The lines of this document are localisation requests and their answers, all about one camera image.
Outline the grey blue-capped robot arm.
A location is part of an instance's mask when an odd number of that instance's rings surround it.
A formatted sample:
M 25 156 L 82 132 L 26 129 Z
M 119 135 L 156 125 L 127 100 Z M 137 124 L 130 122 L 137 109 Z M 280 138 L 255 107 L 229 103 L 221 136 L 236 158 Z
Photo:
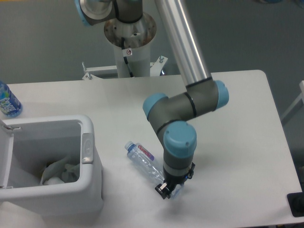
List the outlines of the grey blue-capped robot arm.
M 166 199 L 194 174 L 197 134 L 188 120 L 225 106 L 229 93 L 223 82 L 213 80 L 205 65 L 185 1 L 158 0 L 155 4 L 186 87 L 184 93 L 174 97 L 153 94 L 142 106 L 163 146 L 164 181 L 156 191 Z M 104 35 L 114 48 L 120 78 L 151 75 L 150 44 L 157 26 L 143 11 L 142 1 L 77 0 L 75 5 L 85 25 L 104 23 Z

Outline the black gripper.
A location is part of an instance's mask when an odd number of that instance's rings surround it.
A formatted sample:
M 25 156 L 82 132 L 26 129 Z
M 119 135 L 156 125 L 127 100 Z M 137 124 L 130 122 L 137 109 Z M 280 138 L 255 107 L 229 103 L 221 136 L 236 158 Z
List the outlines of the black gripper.
M 160 194 L 163 199 L 170 199 L 171 193 L 174 191 L 177 185 L 184 184 L 185 181 L 192 179 L 194 175 L 195 164 L 183 169 L 174 169 L 170 167 L 166 162 L 163 164 L 164 183 L 158 184 L 155 190 Z

